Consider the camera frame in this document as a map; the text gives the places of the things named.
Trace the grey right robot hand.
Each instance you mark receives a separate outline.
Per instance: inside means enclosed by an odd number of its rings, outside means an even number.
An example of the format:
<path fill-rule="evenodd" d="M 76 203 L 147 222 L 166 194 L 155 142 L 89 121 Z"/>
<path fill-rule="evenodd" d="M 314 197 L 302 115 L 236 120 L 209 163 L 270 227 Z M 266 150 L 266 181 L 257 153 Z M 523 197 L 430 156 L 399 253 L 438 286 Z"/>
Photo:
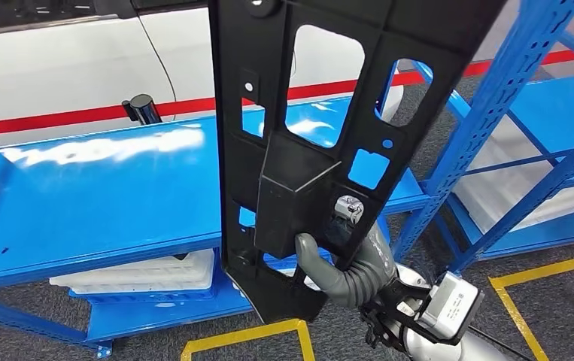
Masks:
<path fill-rule="evenodd" d="M 308 233 L 296 235 L 295 248 L 298 265 L 308 278 L 333 302 L 346 308 L 367 303 L 398 275 L 388 240 L 378 223 L 373 223 L 344 271 L 320 257 L 317 242 Z"/>

